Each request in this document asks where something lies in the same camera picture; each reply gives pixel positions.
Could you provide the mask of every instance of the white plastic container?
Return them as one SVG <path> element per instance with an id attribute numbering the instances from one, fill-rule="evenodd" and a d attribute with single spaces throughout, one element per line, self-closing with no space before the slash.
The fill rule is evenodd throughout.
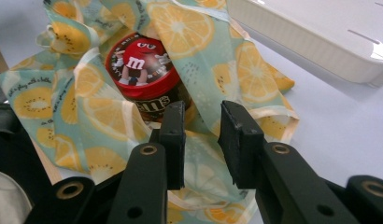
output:
<path id="1" fill-rule="evenodd" d="M 383 85 L 383 0 L 228 0 L 228 8 L 252 37 L 291 61 Z"/>

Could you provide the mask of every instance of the kiwi slice print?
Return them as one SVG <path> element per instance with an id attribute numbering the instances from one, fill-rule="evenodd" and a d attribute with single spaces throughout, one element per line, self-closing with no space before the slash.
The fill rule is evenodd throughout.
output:
<path id="1" fill-rule="evenodd" d="M 21 92 L 14 99 L 14 111 L 22 119 L 48 119 L 52 117 L 51 89 L 37 87 Z"/>
<path id="2" fill-rule="evenodd" d="M 286 124 L 281 123 L 279 120 L 272 116 L 259 119 L 259 126 L 265 134 L 281 139 L 286 130 Z"/>
<path id="3" fill-rule="evenodd" d="M 65 123 L 76 124 L 78 122 L 78 112 L 75 99 L 75 83 L 73 83 L 64 98 L 61 107 L 61 117 Z"/>
<path id="4" fill-rule="evenodd" d="M 226 85 L 230 84 L 230 67 L 227 63 L 217 64 L 212 68 L 215 75 L 215 84 L 223 94 L 229 93 L 226 91 Z"/>
<path id="5" fill-rule="evenodd" d="M 123 171 L 127 164 L 118 153 L 107 147 L 90 147 L 84 154 L 95 184 Z"/>
<path id="6" fill-rule="evenodd" d="M 78 28 L 60 21 L 54 21 L 49 28 L 51 48 L 65 54 L 86 52 L 91 45 L 90 39 Z"/>
<path id="7" fill-rule="evenodd" d="M 43 147 L 55 147 L 54 130 L 52 128 L 38 128 L 36 139 Z"/>

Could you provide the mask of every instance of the m&m's container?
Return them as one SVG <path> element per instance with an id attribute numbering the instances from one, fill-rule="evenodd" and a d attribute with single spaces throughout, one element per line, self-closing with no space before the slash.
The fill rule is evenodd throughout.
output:
<path id="1" fill-rule="evenodd" d="M 165 107 L 192 101 L 161 41 L 132 34 L 124 37 L 106 58 L 122 95 L 136 104 L 144 120 L 160 121 Z"/>

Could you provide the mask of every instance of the red lid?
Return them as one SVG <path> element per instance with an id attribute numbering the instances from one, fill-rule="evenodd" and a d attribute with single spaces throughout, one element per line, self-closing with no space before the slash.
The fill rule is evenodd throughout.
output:
<path id="1" fill-rule="evenodd" d="M 180 80 L 162 42 L 137 33 L 113 46 L 106 70 L 122 94 L 136 100 L 159 97 Z"/>

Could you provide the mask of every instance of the white table surface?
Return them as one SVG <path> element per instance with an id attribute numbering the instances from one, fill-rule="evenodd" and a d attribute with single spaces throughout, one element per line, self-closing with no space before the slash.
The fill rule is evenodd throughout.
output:
<path id="1" fill-rule="evenodd" d="M 48 24 L 42 0 L 0 0 L 0 50 L 8 66 L 41 51 Z M 264 59 L 296 81 L 286 94 L 300 123 L 291 145 L 323 178 L 345 186 L 352 175 L 383 179 L 383 87 L 311 74 L 258 44 Z M 260 222 L 255 216 L 251 223 Z"/>

